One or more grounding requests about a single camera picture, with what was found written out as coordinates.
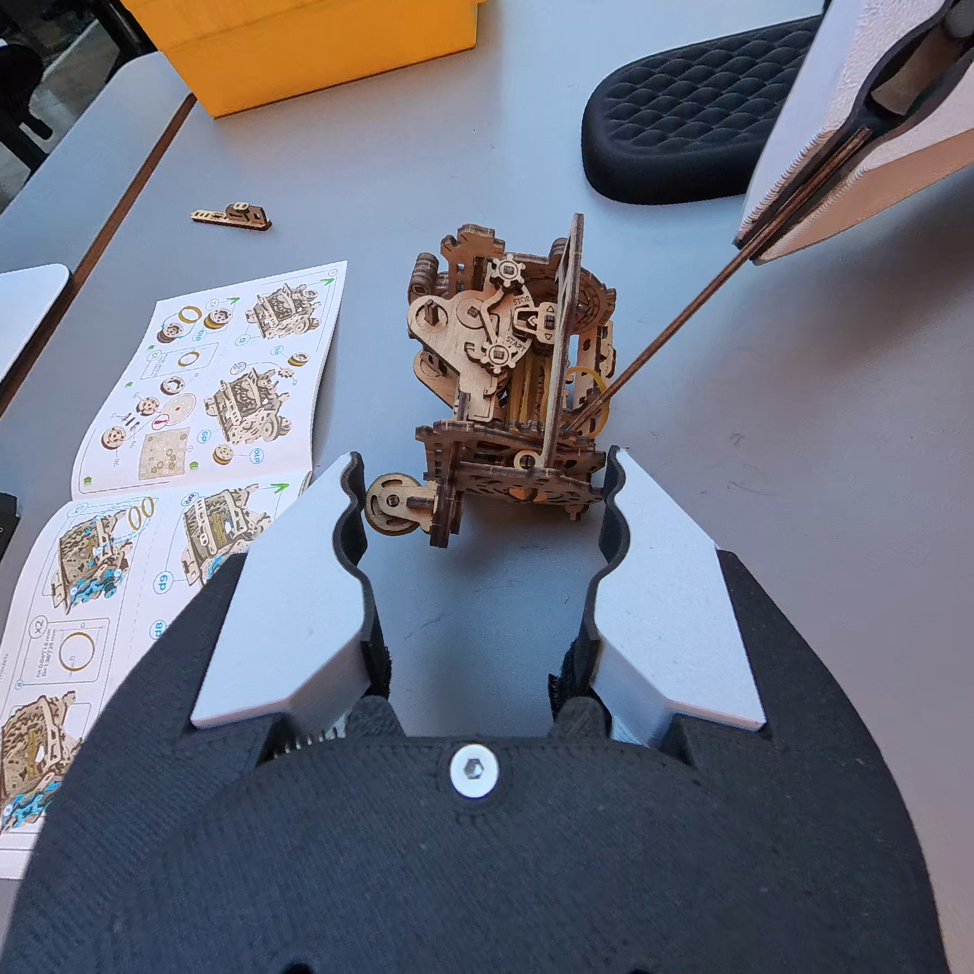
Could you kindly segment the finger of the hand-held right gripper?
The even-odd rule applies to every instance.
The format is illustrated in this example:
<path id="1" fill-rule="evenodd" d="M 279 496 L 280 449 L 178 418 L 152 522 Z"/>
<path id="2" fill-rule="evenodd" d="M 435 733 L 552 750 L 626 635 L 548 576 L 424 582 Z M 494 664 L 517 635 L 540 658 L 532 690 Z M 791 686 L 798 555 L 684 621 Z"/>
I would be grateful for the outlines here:
<path id="1" fill-rule="evenodd" d="M 859 128 L 868 126 L 873 137 L 757 263 L 842 233 L 972 163 L 972 33 L 973 3 L 947 2 L 935 21 L 883 66 L 868 84 L 846 137 L 821 164 Z"/>
<path id="2" fill-rule="evenodd" d="M 947 2 L 834 1 L 761 153 L 736 237 L 741 246 L 846 137 L 868 84 Z"/>

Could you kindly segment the open instruction booklet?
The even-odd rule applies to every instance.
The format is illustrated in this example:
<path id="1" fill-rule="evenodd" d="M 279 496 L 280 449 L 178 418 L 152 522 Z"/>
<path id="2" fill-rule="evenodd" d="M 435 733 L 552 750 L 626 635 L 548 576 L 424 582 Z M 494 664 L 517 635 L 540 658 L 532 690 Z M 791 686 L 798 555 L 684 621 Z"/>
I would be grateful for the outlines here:
<path id="1" fill-rule="evenodd" d="M 141 656 L 310 481 L 346 263 L 157 304 L 91 422 L 2 639 L 1 875 L 22 877 L 91 726 Z"/>

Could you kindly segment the wooden mechanical model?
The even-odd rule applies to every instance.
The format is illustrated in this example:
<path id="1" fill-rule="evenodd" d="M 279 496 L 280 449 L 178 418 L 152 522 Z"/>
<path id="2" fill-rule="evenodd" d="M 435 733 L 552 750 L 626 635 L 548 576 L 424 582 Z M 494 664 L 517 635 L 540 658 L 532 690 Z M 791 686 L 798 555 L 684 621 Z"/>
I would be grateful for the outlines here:
<path id="1" fill-rule="evenodd" d="M 583 218 L 546 257 L 509 251 L 494 230 L 474 224 L 442 240 L 437 257 L 418 256 L 407 328 L 422 349 L 417 378 L 453 417 L 416 430 L 424 482 L 379 476 L 364 514 L 391 536 L 417 528 L 446 547 L 460 530 L 466 496 L 562 507 L 572 520 L 601 499 L 592 476 L 605 464 L 582 426 L 562 432 L 567 371 L 615 373 L 615 290 L 581 267 Z"/>

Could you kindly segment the thin wooden stick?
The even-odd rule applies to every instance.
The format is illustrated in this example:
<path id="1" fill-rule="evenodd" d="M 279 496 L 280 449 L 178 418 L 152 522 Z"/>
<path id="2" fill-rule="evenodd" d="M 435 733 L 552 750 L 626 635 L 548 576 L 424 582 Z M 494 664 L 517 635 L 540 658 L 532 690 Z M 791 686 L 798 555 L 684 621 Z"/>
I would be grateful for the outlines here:
<path id="1" fill-rule="evenodd" d="M 651 343 L 643 349 L 622 372 L 615 383 L 608 386 L 590 404 L 573 413 L 562 426 L 562 432 L 584 425 L 597 412 L 608 406 L 628 382 L 655 356 L 670 339 L 724 286 L 724 284 L 748 261 L 756 260 L 773 245 L 788 226 L 803 216 L 811 206 L 811 201 L 833 177 L 853 158 L 873 137 L 868 126 L 859 128 L 831 153 L 826 162 L 816 170 L 800 188 L 792 192 L 760 231 L 755 232 L 738 250 L 737 255 L 716 274 L 711 282 L 682 310 Z"/>

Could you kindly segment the black quilted pad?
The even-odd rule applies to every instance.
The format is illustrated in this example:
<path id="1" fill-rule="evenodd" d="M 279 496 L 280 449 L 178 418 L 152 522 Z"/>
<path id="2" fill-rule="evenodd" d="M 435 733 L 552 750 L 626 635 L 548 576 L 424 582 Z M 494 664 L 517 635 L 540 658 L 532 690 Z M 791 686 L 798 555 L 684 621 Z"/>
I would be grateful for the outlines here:
<path id="1" fill-rule="evenodd" d="M 744 193 L 823 16 L 698 42 L 615 70 L 581 123 L 585 175 L 639 204 Z"/>

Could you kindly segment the small wooden model part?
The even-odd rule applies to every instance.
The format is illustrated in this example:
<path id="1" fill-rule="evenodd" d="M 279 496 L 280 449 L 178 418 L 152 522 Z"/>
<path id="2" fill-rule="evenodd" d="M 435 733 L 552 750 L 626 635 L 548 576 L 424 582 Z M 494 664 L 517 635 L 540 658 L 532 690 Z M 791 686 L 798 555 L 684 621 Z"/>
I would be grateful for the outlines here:
<path id="1" fill-rule="evenodd" d="M 260 232 L 264 232 L 272 226 L 272 221 L 267 217 L 261 206 L 245 201 L 230 203 L 223 211 L 196 210 L 191 213 L 191 219 L 201 224 L 237 227 Z"/>

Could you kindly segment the yellow rubber band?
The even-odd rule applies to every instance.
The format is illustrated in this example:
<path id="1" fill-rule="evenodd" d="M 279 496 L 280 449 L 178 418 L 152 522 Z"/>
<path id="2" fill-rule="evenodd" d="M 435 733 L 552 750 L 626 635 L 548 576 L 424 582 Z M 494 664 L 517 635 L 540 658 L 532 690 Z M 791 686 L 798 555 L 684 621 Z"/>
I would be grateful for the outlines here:
<path id="1" fill-rule="evenodd" d="M 583 408 L 582 401 L 588 394 L 597 390 L 600 395 L 609 385 L 609 381 L 598 370 L 583 366 L 569 368 L 567 379 L 570 380 L 568 382 L 567 413 L 580 411 Z M 610 406 L 604 405 L 601 411 L 590 419 L 589 426 L 582 429 L 581 434 L 589 438 L 597 437 L 607 423 L 609 412 Z"/>

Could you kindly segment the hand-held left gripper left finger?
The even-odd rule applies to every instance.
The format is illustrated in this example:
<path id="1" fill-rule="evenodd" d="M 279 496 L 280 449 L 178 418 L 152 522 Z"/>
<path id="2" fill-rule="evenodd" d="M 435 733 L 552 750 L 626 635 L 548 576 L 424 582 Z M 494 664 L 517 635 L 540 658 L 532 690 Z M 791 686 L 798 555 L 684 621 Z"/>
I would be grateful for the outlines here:
<path id="1" fill-rule="evenodd" d="M 359 570 L 363 463 L 336 460 L 250 544 L 191 715 L 197 727 L 285 713 L 331 728 L 365 694 L 389 696 L 392 663 Z"/>

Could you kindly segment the black office chair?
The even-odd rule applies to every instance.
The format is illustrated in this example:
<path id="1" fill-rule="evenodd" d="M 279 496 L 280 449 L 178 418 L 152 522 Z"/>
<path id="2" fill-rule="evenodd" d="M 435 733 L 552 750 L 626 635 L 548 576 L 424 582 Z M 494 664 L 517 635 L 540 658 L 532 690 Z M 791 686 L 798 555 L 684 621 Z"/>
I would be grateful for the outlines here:
<path id="1" fill-rule="evenodd" d="M 42 58 L 31 48 L 18 44 L 1 47 L 1 141 L 31 173 L 44 163 L 47 154 L 20 127 L 27 126 L 43 140 L 54 133 L 30 108 L 43 73 Z"/>

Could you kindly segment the yellow box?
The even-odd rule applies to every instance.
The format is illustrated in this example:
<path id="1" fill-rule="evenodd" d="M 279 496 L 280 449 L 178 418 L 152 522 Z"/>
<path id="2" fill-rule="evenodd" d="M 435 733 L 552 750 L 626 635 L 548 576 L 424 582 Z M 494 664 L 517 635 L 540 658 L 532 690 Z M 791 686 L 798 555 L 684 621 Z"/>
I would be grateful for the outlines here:
<path id="1" fill-rule="evenodd" d="M 131 1 L 214 118 L 473 48 L 478 1 Z"/>

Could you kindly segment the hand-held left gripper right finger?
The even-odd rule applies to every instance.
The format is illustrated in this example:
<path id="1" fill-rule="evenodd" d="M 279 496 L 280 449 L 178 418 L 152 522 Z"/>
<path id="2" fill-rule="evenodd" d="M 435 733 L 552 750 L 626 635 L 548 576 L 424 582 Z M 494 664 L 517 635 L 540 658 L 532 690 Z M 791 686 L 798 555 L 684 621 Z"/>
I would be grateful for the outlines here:
<path id="1" fill-rule="evenodd" d="M 583 678 L 617 741 L 655 746 L 676 714 L 757 731 L 764 711 L 716 544 L 626 449 L 610 453 Z"/>

